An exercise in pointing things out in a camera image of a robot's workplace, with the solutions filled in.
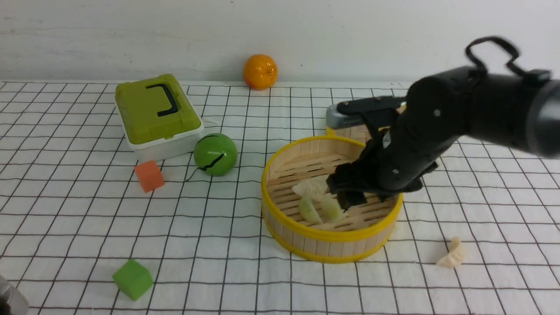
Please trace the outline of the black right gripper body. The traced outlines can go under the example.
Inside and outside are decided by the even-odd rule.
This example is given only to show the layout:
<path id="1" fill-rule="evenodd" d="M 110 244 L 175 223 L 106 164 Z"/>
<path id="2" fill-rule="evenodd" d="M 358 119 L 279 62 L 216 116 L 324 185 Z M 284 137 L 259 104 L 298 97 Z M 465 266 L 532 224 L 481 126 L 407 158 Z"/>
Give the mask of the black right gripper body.
<path id="1" fill-rule="evenodd" d="M 453 127 L 434 115 L 399 115 L 390 127 L 370 133 L 356 160 L 340 164 L 327 179 L 329 191 L 364 190 L 380 201 L 422 188 L 421 177 L 457 140 Z"/>

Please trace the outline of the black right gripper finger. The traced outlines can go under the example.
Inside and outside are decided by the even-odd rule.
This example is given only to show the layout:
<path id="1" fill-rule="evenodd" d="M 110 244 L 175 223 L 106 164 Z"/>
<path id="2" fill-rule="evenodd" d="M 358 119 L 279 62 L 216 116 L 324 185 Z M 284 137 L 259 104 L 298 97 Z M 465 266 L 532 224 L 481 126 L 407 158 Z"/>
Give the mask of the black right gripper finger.
<path id="1" fill-rule="evenodd" d="M 367 191 L 339 191 L 336 194 L 336 199 L 340 207 L 344 210 L 349 210 L 351 207 L 364 205 L 367 203 L 366 193 Z"/>

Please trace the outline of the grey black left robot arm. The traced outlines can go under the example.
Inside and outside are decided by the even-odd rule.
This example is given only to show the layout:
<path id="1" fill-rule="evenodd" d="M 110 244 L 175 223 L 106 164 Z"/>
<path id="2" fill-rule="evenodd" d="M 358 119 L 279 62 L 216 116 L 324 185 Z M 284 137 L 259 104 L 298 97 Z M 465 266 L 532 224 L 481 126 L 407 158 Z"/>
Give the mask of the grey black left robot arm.
<path id="1" fill-rule="evenodd" d="M 19 289 L 0 276 L 0 314 L 28 315 L 29 303 Z"/>

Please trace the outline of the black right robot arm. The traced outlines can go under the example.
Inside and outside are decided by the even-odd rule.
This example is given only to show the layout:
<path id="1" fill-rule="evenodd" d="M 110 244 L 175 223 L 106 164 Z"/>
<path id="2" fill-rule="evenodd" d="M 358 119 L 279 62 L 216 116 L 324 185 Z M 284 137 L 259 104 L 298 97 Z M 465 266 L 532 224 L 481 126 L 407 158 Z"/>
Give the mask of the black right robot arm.
<path id="1" fill-rule="evenodd" d="M 356 160 L 327 179 L 343 209 L 362 205 L 366 193 L 381 201 L 423 187 L 422 176 L 462 136 L 559 157 L 560 84 L 550 70 L 523 70 L 505 38 L 487 36 L 465 49 L 471 66 L 414 82 L 404 97 L 379 96 L 328 108 L 333 130 L 366 126 L 371 139 Z"/>

